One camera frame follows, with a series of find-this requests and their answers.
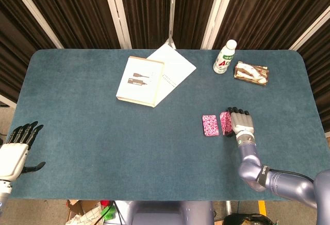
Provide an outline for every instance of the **teal table surface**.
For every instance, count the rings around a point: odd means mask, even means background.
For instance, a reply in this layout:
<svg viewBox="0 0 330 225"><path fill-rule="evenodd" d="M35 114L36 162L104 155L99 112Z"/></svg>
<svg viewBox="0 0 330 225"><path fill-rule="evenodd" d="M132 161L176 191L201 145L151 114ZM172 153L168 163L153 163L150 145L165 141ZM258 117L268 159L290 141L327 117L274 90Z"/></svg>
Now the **teal table surface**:
<svg viewBox="0 0 330 225"><path fill-rule="evenodd" d="M10 131L44 124L12 197L83 200L281 200L238 176L234 137L205 137L202 115L248 110L263 164L312 178L330 154L303 59L295 51L178 50L197 69L155 108L119 101L129 56L154 50L40 50L29 64ZM269 67L266 86L234 79L237 61Z"/></svg>

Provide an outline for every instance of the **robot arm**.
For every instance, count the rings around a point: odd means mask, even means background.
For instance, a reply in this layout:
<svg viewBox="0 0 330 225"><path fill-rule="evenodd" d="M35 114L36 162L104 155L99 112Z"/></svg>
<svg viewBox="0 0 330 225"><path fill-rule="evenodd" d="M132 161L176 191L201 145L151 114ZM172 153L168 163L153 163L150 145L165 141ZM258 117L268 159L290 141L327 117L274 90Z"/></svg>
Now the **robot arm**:
<svg viewBox="0 0 330 225"><path fill-rule="evenodd" d="M248 111L229 107L232 129L241 156L240 177L254 190L268 189L277 196L318 208L318 225L330 224L330 170L320 172L315 181L304 175L279 171L262 165Z"/></svg>
<svg viewBox="0 0 330 225"><path fill-rule="evenodd" d="M7 143L0 148L0 216L11 193L10 183L21 173L35 172L41 169L45 162L35 167L25 167L27 154L43 125L34 128L38 122L26 124L13 130Z"/></svg>

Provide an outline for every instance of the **pink patterned block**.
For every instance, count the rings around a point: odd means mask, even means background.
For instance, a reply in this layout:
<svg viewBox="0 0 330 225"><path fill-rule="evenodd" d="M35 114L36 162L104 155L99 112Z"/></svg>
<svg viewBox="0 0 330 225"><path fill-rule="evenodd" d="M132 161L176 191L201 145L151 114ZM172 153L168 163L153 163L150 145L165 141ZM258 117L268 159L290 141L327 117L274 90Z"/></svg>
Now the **pink patterned block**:
<svg viewBox="0 0 330 225"><path fill-rule="evenodd" d="M228 111L220 113L220 123L222 135L228 135L232 132L232 119Z"/></svg>
<svg viewBox="0 0 330 225"><path fill-rule="evenodd" d="M204 135L205 136L218 136L219 129L218 129L218 122L216 115L203 115L203 128L204 128Z"/></svg>

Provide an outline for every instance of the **white book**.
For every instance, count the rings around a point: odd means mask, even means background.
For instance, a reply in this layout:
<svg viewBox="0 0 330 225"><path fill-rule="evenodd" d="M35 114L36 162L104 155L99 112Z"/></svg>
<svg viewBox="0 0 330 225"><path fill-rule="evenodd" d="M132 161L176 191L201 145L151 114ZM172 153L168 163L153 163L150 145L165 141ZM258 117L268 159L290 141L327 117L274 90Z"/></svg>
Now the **white book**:
<svg viewBox="0 0 330 225"><path fill-rule="evenodd" d="M196 69L195 65L168 44L164 44L147 59L159 60L165 63L155 105L158 105Z"/></svg>
<svg viewBox="0 0 330 225"><path fill-rule="evenodd" d="M130 56L116 94L117 99L156 106L164 62Z"/></svg>

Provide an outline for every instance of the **green bottle label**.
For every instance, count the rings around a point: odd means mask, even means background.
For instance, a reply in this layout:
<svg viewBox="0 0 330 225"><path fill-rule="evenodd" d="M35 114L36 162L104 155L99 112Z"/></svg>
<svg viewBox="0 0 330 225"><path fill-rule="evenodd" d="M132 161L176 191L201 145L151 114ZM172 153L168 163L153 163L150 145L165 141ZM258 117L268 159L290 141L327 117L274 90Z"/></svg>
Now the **green bottle label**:
<svg viewBox="0 0 330 225"><path fill-rule="evenodd" d="M232 56L225 56L225 55L223 55L223 59L225 59L225 60L232 60L233 59L233 57L234 57L234 55L232 55Z"/></svg>

